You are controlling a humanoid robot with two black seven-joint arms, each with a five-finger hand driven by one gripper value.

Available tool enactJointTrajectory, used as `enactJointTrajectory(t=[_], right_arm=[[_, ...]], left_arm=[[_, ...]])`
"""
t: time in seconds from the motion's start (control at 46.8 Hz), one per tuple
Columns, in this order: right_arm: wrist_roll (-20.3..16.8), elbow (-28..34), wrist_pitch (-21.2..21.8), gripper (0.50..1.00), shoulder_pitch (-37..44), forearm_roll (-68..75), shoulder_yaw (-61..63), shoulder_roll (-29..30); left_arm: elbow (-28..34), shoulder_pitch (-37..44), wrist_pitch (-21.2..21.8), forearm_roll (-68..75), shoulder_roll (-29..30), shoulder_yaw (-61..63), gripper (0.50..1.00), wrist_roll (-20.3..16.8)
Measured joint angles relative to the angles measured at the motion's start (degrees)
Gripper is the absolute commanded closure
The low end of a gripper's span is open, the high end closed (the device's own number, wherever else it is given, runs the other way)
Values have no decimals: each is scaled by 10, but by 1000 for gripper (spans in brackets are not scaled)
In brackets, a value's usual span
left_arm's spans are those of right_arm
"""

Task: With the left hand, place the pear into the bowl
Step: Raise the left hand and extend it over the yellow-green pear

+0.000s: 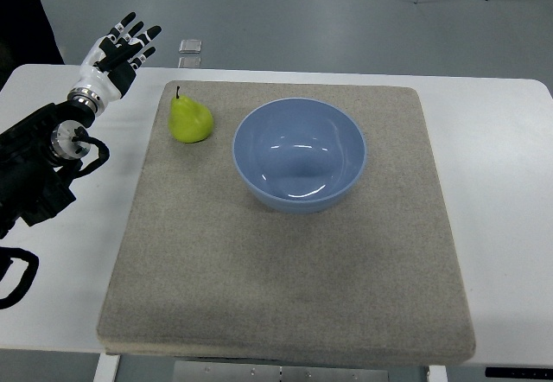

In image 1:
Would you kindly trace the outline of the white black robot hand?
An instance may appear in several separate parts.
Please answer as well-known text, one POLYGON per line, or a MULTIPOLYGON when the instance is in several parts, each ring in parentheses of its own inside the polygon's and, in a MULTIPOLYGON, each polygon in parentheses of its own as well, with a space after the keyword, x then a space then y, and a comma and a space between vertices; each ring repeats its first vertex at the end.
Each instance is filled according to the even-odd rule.
POLYGON ((79 80, 67 98, 89 106, 95 116, 129 91, 137 70, 156 51, 152 41, 162 32, 154 25, 144 29, 129 13, 92 46, 79 69, 79 80))

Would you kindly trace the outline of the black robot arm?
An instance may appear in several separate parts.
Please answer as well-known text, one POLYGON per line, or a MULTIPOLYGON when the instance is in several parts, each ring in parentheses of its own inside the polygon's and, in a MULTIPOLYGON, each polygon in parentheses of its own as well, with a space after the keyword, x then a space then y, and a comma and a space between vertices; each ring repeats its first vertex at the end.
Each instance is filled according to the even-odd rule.
POLYGON ((1 134, 1 236, 16 221, 52 219, 76 200, 72 182, 105 164, 108 147, 90 137, 96 119, 88 100, 50 103, 1 134))

